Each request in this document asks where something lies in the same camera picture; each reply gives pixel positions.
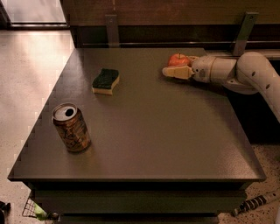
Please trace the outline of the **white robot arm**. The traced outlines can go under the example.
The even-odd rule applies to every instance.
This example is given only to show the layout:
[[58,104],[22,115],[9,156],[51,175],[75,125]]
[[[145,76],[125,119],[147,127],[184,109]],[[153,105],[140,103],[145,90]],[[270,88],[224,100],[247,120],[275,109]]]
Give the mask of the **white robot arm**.
[[181,80],[193,78],[198,82],[221,84],[244,95],[259,93],[280,122],[280,76],[259,52],[245,52],[238,59],[178,53],[170,57],[162,74]]

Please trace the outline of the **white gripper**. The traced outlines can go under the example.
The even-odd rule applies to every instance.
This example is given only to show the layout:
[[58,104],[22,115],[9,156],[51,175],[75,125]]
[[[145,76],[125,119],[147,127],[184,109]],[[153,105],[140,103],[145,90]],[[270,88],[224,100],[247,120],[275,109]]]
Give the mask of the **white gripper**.
[[188,56],[188,58],[193,61],[192,69],[189,66],[168,66],[163,68],[163,75],[181,80],[188,80],[193,76],[196,81],[204,83],[226,83],[235,76],[236,59],[213,56]]

